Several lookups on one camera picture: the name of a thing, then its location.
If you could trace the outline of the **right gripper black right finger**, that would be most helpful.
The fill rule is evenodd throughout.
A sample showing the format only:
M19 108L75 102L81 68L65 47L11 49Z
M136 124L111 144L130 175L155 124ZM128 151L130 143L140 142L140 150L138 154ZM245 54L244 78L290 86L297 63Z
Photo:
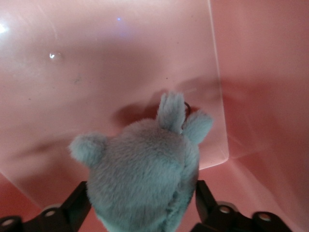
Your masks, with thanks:
M193 232L290 232L291 229L271 212L255 212L246 217L226 203L215 200L206 182L196 184L196 208L201 222Z

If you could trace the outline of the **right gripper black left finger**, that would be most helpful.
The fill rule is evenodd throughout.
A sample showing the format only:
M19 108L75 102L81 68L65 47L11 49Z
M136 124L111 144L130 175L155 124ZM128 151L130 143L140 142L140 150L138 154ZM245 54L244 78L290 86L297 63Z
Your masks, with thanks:
M0 230L2 232L77 232L90 209L86 182L82 181L62 205L45 209L26 222L20 216L2 217Z

